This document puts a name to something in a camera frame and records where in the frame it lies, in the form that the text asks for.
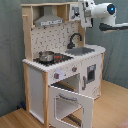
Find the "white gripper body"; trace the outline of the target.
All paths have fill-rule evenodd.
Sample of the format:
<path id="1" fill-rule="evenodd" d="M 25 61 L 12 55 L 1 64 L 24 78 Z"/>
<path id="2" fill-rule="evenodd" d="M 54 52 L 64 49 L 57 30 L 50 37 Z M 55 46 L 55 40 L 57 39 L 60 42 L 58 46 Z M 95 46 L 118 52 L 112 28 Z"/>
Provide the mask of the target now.
<path id="1" fill-rule="evenodd" d="M 94 0 L 78 0 L 81 26 L 83 28 L 92 27 L 91 9 L 94 6 Z"/>

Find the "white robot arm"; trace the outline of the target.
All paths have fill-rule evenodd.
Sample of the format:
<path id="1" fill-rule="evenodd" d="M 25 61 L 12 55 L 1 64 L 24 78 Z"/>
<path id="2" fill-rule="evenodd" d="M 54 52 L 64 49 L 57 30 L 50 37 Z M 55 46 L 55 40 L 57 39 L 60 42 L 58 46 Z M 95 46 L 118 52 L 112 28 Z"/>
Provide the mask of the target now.
<path id="1" fill-rule="evenodd" d="M 113 3 L 96 5 L 94 0 L 78 0 L 81 26 L 93 26 L 93 18 L 100 18 L 99 29 L 106 33 L 128 29 L 128 23 L 116 24 L 116 7 Z"/>

